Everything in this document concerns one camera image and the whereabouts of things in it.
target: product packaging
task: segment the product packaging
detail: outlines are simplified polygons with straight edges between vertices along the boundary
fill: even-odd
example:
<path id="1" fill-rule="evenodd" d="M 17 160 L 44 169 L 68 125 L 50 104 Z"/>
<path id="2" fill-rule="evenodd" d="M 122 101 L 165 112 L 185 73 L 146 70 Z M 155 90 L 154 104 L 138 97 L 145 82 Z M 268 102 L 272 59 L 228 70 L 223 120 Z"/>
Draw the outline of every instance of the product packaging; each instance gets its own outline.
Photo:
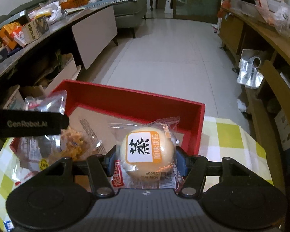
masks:
<path id="1" fill-rule="evenodd" d="M 67 92 L 61 91 L 45 98 L 28 97 L 25 99 L 26 111 L 55 112 L 64 114 Z M 61 152 L 60 135 L 23 137 L 20 139 L 17 156 L 21 167 L 31 171 L 41 171 L 55 162 L 52 154 Z"/>
<path id="2" fill-rule="evenodd" d="M 49 97 L 28 97 L 25 99 L 25 110 L 64 114 L 66 97 L 66 91 L 51 94 Z M 63 157 L 71 157 L 73 161 L 86 160 L 88 156 L 98 153 L 101 145 L 102 142 L 97 137 L 88 137 L 70 126 L 62 130 L 61 135 L 23 137 L 17 149 L 20 165 L 16 172 L 21 176 L 16 173 L 15 178 L 31 176 L 30 171 L 39 172 Z"/>
<path id="3" fill-rule="evenodd" d="M 7 25 L 4 25 L 0 30 L 0 37 L 2 38 L 3 42 L 8 45 L 11 50 L 15 49 L 17 46 L 17 42 L 14 41 L 14 37 L 11 37 L 11 34 L 17 27 L 21 27 L 21 24 L 18 22 L 13 22 Z"/>
<path id="4" fill-rule="evenodd" d="M 45 16 L 37 18 L 22 26 L 22 32 L 25 36 L 27 44 L 37 40 L 48 30 L 49 26 Z"/>
<path id="5" fill-rule="evenodd" d="M 179 188 L 174 135 L 179 117 L 159 119 L 143 126 L 110 124 L 116 138 L 112 185 L 117 188 Z"/>

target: orange label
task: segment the orange label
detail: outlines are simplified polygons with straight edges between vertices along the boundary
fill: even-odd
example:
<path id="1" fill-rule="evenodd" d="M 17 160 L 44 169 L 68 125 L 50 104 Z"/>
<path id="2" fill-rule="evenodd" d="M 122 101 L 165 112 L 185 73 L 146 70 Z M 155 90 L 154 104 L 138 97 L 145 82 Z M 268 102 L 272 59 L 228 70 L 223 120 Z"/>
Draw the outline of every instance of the orange label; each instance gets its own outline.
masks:
<path id="1" fill-rule="evenodd" d="M 161 147 L 160 147 L 160 137 L 157 132 L 150 132 L 152 140 L 152 162 L 160 163 L 162 160 Z"/>

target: orange box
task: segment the orange box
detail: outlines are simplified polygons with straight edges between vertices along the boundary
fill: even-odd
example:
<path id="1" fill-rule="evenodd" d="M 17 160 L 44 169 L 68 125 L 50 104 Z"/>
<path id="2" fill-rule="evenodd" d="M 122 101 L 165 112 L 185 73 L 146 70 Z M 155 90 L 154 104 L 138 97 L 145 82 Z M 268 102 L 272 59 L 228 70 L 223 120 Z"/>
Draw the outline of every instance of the orange box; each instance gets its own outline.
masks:
<path id="1" fill-rule="evenodd" d="M 18 45 L 16 41 L 10 36 L 10 34 L 17 28 L 17 26 L 21 26 L 18 22 L 13 22 L 7 25 L 4 25 L 0 30 L 0 37 L 3 42 L 8 45 L 12 50 Z"/>

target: floor tile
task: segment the floor tile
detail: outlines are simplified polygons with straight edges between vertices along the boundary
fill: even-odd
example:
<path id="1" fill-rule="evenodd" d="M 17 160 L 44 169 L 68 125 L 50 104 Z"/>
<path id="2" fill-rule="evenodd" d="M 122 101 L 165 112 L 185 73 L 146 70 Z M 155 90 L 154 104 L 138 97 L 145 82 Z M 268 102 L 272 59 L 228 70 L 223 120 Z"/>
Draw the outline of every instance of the floor tile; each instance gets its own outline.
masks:
<path id="1" fill-rule="evenodd" d="M 242 87 L 236 83 L 237 74 L 232 71 L 233 65 L 206 61 L 204 64 L 214 93 L 218 117 L 231 119 L 250 133 L 248 121 L 237 106 L 237 98 L 242 92 Z"/>
<path id="2" fill-rule="evenodd" d="M 174 24 L 172 21 L 146 20 L 146 23 L 136 31 L 137 38 L 127 49 L 122 61 L 183 62 L 198 60 L 200 57 L 196 55 L 188 38 L 186 22 L 178 20 L 178 23 Z"/>
<path id="3" fill-rule="evenodd" d="M 81 70 L 78 80 L 106 84 L 131 43 L 129 38 L 118 39 L 118 46 L 110 42 L 88 70 Z"/>
<path id="4" fill-rule="evenodd" d="M 205 114 L 231 119 L 249 133 L 237 108 L 242 88 L 211 24 L 147 19 L 118 35 L 78 79 L 170 95 L 206 104 Z"/>
<path id="5" fill-rule="evenodd" d="M 218 116 L 202 62 L 120 61 L 107 85 L 201 102 L 206 115 Z"/>

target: chinese character label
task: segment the chinese character label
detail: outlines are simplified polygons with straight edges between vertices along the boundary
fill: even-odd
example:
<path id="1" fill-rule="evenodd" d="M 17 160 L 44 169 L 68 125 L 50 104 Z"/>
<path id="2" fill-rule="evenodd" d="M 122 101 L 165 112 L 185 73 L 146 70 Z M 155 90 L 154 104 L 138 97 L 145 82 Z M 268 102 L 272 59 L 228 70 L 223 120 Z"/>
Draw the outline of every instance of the chinese character label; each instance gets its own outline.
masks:
<path id="1" fill-rule="evenodd" d="M 41 159 L 39 163 L 39 167 L 41 170 L 44 170 L 45 168 L 48 167 L 48 162 L 46 159 Z"/>
<path id="2" fill-rule="evenodd" d="M 126 160 L 135 162 L 161 162 L 160 137 L 157 132 L 134 132 L 127 136 Z"/>

